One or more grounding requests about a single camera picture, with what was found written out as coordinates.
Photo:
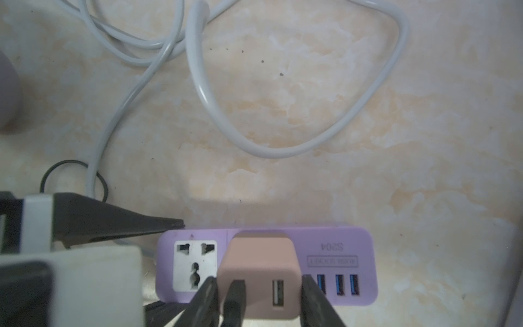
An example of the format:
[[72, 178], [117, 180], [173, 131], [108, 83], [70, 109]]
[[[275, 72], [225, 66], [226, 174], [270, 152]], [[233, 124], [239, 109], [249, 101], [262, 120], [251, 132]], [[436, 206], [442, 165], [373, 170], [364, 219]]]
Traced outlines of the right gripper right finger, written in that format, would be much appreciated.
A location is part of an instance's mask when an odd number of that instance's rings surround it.
[[300, 323], [302, 327], [345, 327], [338, 313], [310, 275], [302, 276]]

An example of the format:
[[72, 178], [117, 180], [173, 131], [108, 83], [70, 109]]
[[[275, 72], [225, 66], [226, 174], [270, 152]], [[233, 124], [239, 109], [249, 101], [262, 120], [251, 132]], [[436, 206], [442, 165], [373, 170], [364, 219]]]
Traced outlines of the purple power strip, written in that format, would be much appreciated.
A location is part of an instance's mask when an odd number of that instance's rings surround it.
[[[217, 269], [242, 228], [169, 230], [157, 244], [155, 290], [163, 302], [188, 303]], [[365, 306], [378, 295], [373, 239], [355, 226], [285, 226], [302, 273], [317, 282], [335, 306]]]

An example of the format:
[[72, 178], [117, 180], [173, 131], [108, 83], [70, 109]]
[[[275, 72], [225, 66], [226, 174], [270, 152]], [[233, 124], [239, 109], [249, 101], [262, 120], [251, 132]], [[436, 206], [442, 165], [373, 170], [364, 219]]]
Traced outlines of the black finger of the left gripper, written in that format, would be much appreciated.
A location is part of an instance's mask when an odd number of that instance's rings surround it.
[[182, 219], [154, 217], [76, 193], [53, 195], [53, 240], [66, 246], [179, 230]]

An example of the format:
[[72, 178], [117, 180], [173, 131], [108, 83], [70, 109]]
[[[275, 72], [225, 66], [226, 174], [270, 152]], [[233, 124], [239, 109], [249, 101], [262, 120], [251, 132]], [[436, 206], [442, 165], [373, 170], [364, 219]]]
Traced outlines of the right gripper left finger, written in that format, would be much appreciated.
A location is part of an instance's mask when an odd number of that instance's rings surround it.
[[174, 327], [218, 327], [218, 286], [215, 277], [208, 277]]

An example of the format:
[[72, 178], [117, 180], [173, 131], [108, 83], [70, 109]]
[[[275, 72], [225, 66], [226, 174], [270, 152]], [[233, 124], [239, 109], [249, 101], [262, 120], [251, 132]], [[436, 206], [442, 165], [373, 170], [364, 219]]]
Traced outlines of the pink plug adapter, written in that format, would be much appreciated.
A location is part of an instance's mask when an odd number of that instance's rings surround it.
[[302, 271], [282, 232], [240, 232], [217, 271], [221, 313], [257, 320], [293, 320], [301, 311]]

